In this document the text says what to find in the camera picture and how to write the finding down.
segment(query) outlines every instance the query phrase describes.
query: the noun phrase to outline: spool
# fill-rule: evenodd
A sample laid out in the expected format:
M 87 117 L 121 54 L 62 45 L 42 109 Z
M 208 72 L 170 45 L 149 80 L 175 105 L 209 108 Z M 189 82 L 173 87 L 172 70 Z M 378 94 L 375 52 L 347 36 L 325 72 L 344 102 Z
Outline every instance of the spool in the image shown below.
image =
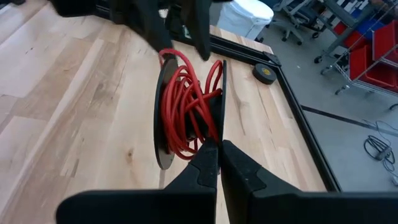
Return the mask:
M 220 139 L 220 143 L 223 139 L 223 130 L 224 130 L 224 114 L 225 114 L 225 101 L 226 101 L 226 61 L 223 61 L 223 74 L 221 79 L 221 89 L 222 94 L 218 97 L 212 98 L 209 101 L 210 104 L 210 113 L 215 122 L 218 136 Z M 165 137 L 164 127 L 162 123 L 162 118 L 160 115 L 160 106 L 161 99 L 165 90 L 165 87 L 169 83 L 171 77 L 174 72 L 178 68 L 177 60 L 174 57 L 169 57 L 165 59 L 165 62 L 160 69 L 159 79 L 157 81 L 156 94 L 155 94 L 155 106 L 154 106 L 154 146 L 155 146 L 155 154 L 156 160 L 159 167 L 163 170 L 168 169 L 174 159 L 174 152 L 171 152 L 168 149 L 167 138 Z M 202 133 L 207 132 L 206 124 L 201 121 L 200 116 L 196 116 L 199 124 L 199 128 Z M 190 123 L 189 119 L 186 119 L 186 134 L 191 138 L 195 138 L 195 132 L 193 130 L 193 126 Z

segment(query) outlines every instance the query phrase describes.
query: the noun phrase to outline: concrete floor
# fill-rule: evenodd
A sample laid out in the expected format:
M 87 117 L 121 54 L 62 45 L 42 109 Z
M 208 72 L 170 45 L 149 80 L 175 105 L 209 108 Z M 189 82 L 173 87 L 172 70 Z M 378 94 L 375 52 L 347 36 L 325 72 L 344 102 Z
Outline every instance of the concrete floor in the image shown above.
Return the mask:
M 220 9 L 221 4 L 211 6 L 210 21 L 214 25 Z M 320 75 L 320 71 L 333 63 L 334 59 L 325 58 L 321 64 L 314 64 L 313 59 L 336 37 L 328 30 L 317 39 L 311 39 L 310 30 L 304 29 L 303 35 L 305 42 L 301 46 L 296 44 L 297 39 L 293 36 L 282 42 L 282 31 L 277 27 L 264 28 L 259 35 L 264 38 L 263 43 L 271 46 L 279 57 L 285 76 L 301 105 L 361 123 L 365 123 L 364 120 L 373 123 L 381 120 L 398 128 L 398 110 L 388 110 L 390 105 L 398 103 L 398 97 L 369 93 L 356 87 L 335 95 L 335 91 L 346 83 L 345 79 L 337 71 Z M 369 134 L 380 138 L 375 130 L 315 113 L 305 114 L 343 190 L 398 190 L 392 185 L 391 175 L 384 170 L 383 165 L 372 160 L 363 149 L 363 142 Z M 382 128 L 394 131 L 387 126 Z M 393 151 L 397 151 L 398 156 L 398 138 L 386 137 L 392 142 Z

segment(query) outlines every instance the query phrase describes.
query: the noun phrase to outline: wooden tabletop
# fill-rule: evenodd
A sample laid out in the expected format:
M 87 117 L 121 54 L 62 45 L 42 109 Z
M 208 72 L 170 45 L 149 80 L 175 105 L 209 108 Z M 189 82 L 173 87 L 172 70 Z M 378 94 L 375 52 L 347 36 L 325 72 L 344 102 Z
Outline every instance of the wooden tabletop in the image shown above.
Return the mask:
M 258 50 L 260 43 L 211 28 Z M 224 138 L 275 175 L 324 191 L 278 82 L 248 64 L 175 42 L 204 80 L 228 61 Z M 53 223 L 57 205 L 89 189 L 157 189 L 187 164 L 161 171 L 153 143 L 157 54 L 124 26 L 61 18 L 46 0 L 0 10 L 0 223 Z M 217 223 L 227 223 L 221 181 Z

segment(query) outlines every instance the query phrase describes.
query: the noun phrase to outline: red cable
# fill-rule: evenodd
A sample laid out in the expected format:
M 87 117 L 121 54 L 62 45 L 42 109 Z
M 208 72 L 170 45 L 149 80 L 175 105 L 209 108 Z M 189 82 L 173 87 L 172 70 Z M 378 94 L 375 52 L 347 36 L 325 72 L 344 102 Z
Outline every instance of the red cable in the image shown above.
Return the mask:
M 221 95 L 221 89 L 217 89 L 217 84 L 223 73 L 223 63 L 217 60 L 211 67 L 206 79 L 205 92 L 200 88 L 200 82 L 193 70 L 188 58 L 175 49 L 164 49 L 159 52 L 159 62 L 163 66 L 162 56 L 173 54 L 180 57 L 185 65 L 181 65 L 174 72 L 167 84 L 162 102 L 160 105 L 164 132 L 169 146 L 169 152 L 174 152 L 178 157 L 190 160 L 198 151 L 198 139 L 201 143 L 205 138 L 211 137 L 216 142 L 219 141 L 216 126 L 211 117 L 209 109 L 209 99 Z M 218 74 L 210 92 L 211 79 L 218 68 Z M 198 123 L 194 117 L 197 112 L 208 126 L 208 135 L 204 136 L 200 132 Z M 185 134 L 185 115 L 188 114 L 193 124 L 193 130 L 197 136 L 195 139 L 187 139 Z M 190 148 L 189 143 L 193 141 L 194 147 Z

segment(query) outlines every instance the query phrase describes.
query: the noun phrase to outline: roll of black tape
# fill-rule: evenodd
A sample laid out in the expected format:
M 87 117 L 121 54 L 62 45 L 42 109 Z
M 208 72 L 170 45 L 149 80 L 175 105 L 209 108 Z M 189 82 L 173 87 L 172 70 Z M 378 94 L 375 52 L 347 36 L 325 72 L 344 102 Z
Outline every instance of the roll of black tape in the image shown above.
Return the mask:
M 254 66 L 253 75 L 260 82 L 270 85 L 276 80 L 276 74 L 267 65 L 258 63 Z

